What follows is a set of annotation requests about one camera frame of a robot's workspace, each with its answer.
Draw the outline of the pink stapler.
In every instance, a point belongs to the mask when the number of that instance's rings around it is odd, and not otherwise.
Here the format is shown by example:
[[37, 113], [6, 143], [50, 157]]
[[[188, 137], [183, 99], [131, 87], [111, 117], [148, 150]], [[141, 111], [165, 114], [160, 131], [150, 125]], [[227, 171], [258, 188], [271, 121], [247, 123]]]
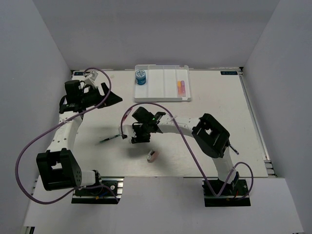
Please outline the pink stapler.
[[147, 159], [147, 161], [148, 161], [149, 163], [152, 163], [152, 162], [154, 162], [154, 161], [157, 159], [158, 155], [159, 155], [159, 152], [158, 152], [158, 151], [151, 150], [151, 151], [147, 154], [146, 159]]

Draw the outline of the blue correction tape roll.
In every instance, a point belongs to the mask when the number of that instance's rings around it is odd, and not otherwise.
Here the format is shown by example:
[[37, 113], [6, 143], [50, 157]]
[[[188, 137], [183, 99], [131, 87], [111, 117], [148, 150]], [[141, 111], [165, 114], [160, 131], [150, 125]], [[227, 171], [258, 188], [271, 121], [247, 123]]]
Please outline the blue correction tape roll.
[[138, 85], [144, 85], [146, 83], [146, 72], [145, 70], [136, 70], [135, 79]]

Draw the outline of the purple cap highlighter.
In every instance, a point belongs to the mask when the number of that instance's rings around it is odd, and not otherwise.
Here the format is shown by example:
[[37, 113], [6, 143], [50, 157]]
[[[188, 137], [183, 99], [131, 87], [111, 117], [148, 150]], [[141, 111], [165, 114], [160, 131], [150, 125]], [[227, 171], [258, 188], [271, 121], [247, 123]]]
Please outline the purple cap highlighter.
[[180, 86], [180, 89], [181, 89], [181, 95], [183, 96], [183, 97], [185, 97], [186, 96], [186, 86], [185, 86], [185, 81], [181, 81], [180, 82], [181, 83], [181, 86]]

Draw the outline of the yellow cap highlighter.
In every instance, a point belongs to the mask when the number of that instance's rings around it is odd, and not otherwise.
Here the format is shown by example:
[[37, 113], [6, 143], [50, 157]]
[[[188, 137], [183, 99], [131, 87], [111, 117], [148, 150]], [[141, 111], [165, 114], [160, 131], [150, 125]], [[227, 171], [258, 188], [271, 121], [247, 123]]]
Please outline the yellow cap highlighter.
[[178, 92], [178, 96], [180, 97], [182, 95], [181, 81], [177, 82], [177, 92]]

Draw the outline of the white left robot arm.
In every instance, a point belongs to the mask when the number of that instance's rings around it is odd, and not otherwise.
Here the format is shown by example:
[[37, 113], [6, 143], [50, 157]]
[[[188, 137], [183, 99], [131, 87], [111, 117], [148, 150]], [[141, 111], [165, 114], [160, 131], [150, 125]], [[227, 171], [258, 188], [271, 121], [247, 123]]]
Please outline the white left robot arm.
[[36, 158], [45, 190], [60, 190], [86, 186], [94, 195], [103, 189], [96, 170], [82, 171], [74, 155], [75, 138], [89, 107], [104, 108], [122, 101], [105, 83], [98, 88], [89, 81], [70, 80], [65, 83], [66, 95], [59, 103], [60, 126], [46, 152]]

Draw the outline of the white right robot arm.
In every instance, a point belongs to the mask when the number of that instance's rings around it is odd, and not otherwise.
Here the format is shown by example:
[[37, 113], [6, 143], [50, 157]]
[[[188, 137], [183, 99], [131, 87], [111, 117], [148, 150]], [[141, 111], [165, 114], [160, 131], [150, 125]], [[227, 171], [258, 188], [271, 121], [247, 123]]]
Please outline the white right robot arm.
[[204, 114], [200, 118], [172, 117], [164, 112], [152, 114], [139, 107], [132, 117], [136, 120], [132, 124], [132, 144], [149, 142], [152, 133], [183, 133], [193, 137], [202, 152], [213, 159], [221, 181], [221, 191], [230, 195], [237, 190], [239, 174], [233, 168], [230, 156], [230, 133], [212, 115]]

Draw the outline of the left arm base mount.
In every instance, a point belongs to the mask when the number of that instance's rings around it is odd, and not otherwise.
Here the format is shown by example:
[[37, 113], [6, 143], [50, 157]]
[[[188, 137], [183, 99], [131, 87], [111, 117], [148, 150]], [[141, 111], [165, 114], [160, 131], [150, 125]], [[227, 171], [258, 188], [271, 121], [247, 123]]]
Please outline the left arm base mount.
[[73, 193], [72, 204], [118, 204], [123, 190], [122, 177], [102, 177], [100, 184], [106, 187], [82, 189]]

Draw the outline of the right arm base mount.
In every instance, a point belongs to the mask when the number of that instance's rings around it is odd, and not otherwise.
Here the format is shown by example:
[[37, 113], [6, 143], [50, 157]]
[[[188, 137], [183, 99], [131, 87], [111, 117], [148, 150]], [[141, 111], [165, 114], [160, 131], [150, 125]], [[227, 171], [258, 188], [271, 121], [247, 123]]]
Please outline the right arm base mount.
[[243, 196], [248, 192], [248, 185], [245, 179], [239, 179], [235, 188], [228, 186], [222, 191], [219, 197], [215, 197], [210, 191], [206, 181], [203, 181], [203, 194], [205, 207], [250, 207], [249, 195]]

